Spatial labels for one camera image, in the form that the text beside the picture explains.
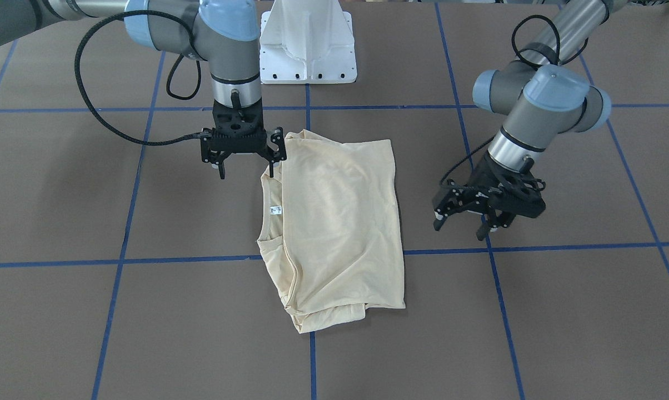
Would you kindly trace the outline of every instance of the folded cloth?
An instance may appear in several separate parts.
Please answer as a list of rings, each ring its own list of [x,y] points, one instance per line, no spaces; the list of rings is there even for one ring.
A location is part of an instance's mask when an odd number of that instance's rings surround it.
[[[263,173],[268,273],[299,333],[405,308],[390,140],[338,143],[286,135],[288,159]]]

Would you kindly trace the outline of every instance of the white plastic mount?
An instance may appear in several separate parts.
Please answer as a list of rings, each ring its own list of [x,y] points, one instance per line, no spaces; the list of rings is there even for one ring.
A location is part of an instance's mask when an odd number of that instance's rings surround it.
[[[337,0],[276,0],[261,18],[261,82],[352,83],[352,15]]]

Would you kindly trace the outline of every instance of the robotic arm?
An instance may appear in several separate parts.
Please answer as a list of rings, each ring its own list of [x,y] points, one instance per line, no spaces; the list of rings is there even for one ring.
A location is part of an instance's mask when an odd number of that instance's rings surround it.
[[[515,28],[512,45],[517,58],[502,71],[483,72],[473,87],[477,106],[507,118],[467,184],[447,179],[452,169],[441,179],[433,198],[435,230],[455,213],[479,213],[486,216],[476,233],[481,241],[490,231],[509,227],[517,215],[536,218],[545,210],[545,183],[530,172],[535,161],[556,135],[595,129],[611,113],[606,92],[562,65],[576,57],[576,49],[586,45],[594,28],[625,4],[626,0],[571,0],[552,21],[532,16]],[[550,28],[518,50],[515,33],[531,18],[545,20]]]
[[[254,0],[0,0],[0,46],[60,21],[105,16],[123,19],[129,35],[141,45],[208,61],[215,128],[204,128],[179,141],[199,139],[202,162],[217,168],[221,179],[225,178],[223,162],[233,153],[261,155],[269,161],[271,175],[273,166],[287,158],[283,129],[271,133],[264,129]],[[84,93],[79,74],[78,85],[98,120],[126,137],[99,117]],[[175,142],[129,139],[146,145]]]

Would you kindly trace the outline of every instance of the cream-colored towel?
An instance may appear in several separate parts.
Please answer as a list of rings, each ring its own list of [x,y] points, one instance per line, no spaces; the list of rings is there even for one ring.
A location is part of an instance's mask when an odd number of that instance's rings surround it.
[[[390,140],[338,143],[307,130],[285,140],[288,159],[261,177],[258,246],[297,331],[405,308]]]

